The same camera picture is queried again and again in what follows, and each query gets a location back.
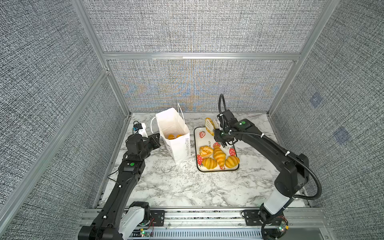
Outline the small striped bread roll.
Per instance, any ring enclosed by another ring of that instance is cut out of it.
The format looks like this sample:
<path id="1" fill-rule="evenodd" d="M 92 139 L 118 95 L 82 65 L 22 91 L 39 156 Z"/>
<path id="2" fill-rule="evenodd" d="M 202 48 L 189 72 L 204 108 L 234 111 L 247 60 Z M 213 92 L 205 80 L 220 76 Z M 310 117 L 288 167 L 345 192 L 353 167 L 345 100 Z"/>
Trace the small striped bread roll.
<path id="1" fill-rule="evenodd" d="M 215 126 L 214 126 L 212 119 L 210 119 L 210 118 L 205 119 L 205 127 L 206 127 L 207 132 L 209 134 L 211 134 L 212 136 L 214 136 Z"/>

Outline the white paper gift bag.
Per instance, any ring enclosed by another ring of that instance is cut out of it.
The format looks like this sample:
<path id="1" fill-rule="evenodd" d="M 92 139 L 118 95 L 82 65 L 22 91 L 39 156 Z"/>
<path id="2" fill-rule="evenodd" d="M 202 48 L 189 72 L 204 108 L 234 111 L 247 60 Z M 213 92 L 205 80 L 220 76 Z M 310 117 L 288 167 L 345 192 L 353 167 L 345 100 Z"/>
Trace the white paper gift bag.
<path id="1" fill-rule="evenodd" d="M 191 156 L 191 137 L 180 104 L 177 104 L 176 109 L 170 108 L 155 114 L 152 121 L 156 121 L 159 133 L 175 164 L 187 160 Z M 168 140 L 169 135 L 182 135 L 182 137 Z"/>

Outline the long striped croissant bread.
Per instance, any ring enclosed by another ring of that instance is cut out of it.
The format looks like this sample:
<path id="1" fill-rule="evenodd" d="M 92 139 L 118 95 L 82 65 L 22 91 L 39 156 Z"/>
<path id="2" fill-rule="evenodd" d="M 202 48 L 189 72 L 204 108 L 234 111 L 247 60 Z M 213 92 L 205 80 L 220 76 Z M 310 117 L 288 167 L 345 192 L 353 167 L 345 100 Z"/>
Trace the long striped croissant bread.
<path id="1" fill-rule="evenodd" d="M 219 145 L 214 146 L 213 157 L 214 160 L 218 163 L 220 169 L 224 169 L 226 162 L 226 154 L 222 151 Z"/>

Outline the round flaky pastry bread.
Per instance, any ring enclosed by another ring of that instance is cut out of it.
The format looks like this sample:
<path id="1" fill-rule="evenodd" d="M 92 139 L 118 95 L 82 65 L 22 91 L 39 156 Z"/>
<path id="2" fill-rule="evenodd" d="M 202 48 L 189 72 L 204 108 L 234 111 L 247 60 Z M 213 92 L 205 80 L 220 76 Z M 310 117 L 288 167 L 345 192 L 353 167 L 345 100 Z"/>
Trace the round flaky pastry bread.
<path id="1" fill-rule="evenodd" d="M 202 146 L 200 147 L 199 152 L 202 158 L 209 158 L 213 154 L 214 150 L 209 146 Z"/>

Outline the long twisted yellow bread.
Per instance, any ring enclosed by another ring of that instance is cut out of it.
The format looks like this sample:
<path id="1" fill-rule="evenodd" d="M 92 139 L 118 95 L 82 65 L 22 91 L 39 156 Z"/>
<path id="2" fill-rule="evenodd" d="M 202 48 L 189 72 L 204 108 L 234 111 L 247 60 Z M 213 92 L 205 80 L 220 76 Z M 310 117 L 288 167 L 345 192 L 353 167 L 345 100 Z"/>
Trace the long twisted yellow bread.
<path id="1" fill-rule="evenodd" d="M 169 135 L 169 136 L 168 136 L 168 140 L 175 140 L 175 139 L 177 139 L 177 138 L 179 138 L 179 137 L 182 137 L 182 135 L 177 135 L 177 136 Z"/>

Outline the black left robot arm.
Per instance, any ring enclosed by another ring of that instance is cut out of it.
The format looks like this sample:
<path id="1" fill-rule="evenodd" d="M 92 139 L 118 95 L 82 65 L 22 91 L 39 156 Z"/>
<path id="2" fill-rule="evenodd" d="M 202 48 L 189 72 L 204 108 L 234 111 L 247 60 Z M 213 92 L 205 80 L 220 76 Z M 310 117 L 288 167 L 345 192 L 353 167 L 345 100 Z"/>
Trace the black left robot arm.
<path id="1" fill-rule="evenodd" d="M 90 226 L 83 226 L 79 240 L 126 240 L 139 224 L 150 221 L 147 202 L 134 202 L 124 215 L 128 199 L 145 169 L 145 159 L 160 148 L 160 133 L 143 137 L 130 135 L 126 140 L 127 151 L 118 169 L 115 186 L 104 207 Z"/>

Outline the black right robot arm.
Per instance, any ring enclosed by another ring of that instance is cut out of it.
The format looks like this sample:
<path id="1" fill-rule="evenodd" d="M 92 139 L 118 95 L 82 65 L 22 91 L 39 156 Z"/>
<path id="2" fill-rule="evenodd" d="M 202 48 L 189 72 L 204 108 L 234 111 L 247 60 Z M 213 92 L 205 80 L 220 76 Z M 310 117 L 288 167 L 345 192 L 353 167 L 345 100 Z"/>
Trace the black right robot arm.
<path id="1" fill-rule="evenodd" d="M 309 172 L 305 169 L 308 158 L 282 148 L 248 119 L 238 121 L 230 110 L 217 115 L 217 119 L 220 128 L 214 130 L 216 142 L 232 144 L 242 141 L 261 153 L 279 171 L 273 192 L 260 206 L 259 218 L 265 222 L 272 216 L 281 215 L 309 180 Z"/>

